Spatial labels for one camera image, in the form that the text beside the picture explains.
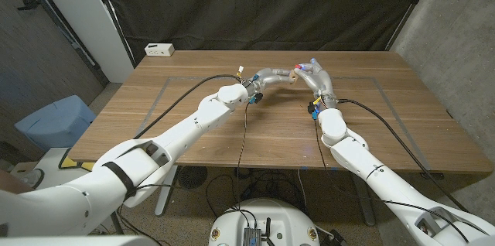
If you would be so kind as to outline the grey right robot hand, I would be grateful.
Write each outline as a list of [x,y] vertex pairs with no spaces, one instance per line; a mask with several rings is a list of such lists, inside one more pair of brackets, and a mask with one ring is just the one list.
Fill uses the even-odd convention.
[[315,99],[319,98],[327,108],[337,108],[331,78],[316,58],[312,58],[309,63],[296,64],[294,71],[306,82]]

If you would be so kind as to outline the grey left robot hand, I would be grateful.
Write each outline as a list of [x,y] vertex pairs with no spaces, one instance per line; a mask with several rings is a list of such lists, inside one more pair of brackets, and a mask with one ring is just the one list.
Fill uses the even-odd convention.
[[262,93],[266,88],[273,84],[289,83],[297,81],[298,76],[294,70],[264,68],[259,70],[253,77],[243,82],[249,98],[256,94]]

